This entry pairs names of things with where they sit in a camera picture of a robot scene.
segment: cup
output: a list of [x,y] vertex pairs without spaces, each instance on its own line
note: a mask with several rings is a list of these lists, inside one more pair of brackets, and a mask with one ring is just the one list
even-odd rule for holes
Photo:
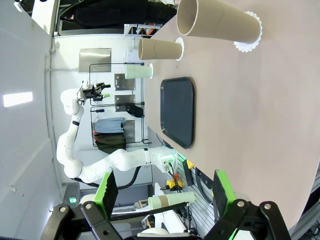
[[176,24],[185,36],[254,43],[260,23],[253,16],[218,0],[182,0]]
[[138,46],[140,60],[179,59],[182,55],[180,43],[140,38]]
[[136,78],[152,78],[154,73],[153,66],[137,66],[137,65],[125,65],[124,77],[125,79]]
[[148,198],[150,210],[160,209],[180,203],[194,203],[196,196],[192,191],[172,193]]

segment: black metal rack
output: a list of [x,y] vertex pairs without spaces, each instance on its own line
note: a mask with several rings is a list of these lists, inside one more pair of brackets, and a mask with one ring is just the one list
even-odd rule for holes
[[[144,63],[95,63],[95,64],[91,64],[89,66],[89,84],[91,84],[91,67],[92,66],[97,66],[97,65],[141,65],[143,66]],[[94,138],[94,123],[93,123],[93,114],[95,114],[95,110],[94,109],[101,109],[101,108],[107,108],[107,107],[117,107],[117,106],[128,106],[128,105],[136,105],[139,106],[143,109],[143,112],[145,112],[145,102],[144,102],[144,79],[140,78],[140,86],[141,86],[141,96],[140,96],[140,102],[134,102],[134,103],[113,103],[113,104],[92,104],[92,99],[90,99],[90,120],[91,120],[91,136],[92,136],[92,145],[94,147],[97,147],[96,143],[95,143],[95,138]],[[133,142],[127,142],[127,144],[136,144],[136,143],[143,143],[143,144],[151,144],[151,142],[149,142],[148,138],[145,138],[145,116],[143,115],[143,117],[141,118],[141,141],[133,141]]]

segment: black tray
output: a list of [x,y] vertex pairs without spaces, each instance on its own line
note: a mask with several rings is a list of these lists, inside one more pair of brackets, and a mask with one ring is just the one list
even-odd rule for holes
[[162,132],[184,149],[194,140],[195,88],[188,77],[165,79],[160,90]]

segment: brown tabletop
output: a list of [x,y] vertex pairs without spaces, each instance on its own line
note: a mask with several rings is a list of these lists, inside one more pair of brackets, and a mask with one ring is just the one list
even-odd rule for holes
[[[214,177],[225,170],[234,191],[278,204],[288,228],[308,200],[320,156],[320,7],[317,0],[225,0],[262,21],[262,39],[243,53],[226,40],[183,36],[181,61],[152,60],[145,81],[147,125]],[[153,36],[181,37],[176,18]],[[163,79],[191,77],[195,136],[189,149],[160,127]]]

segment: green cylinder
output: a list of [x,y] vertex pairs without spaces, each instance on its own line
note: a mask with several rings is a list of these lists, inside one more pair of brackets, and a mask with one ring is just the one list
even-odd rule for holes
[[151,66],[125,65],[125,79],[152,78]]
[[160,209],[180,203],[194,203],[196,196],[192,191],[153,196],[148,198],[150,210]]

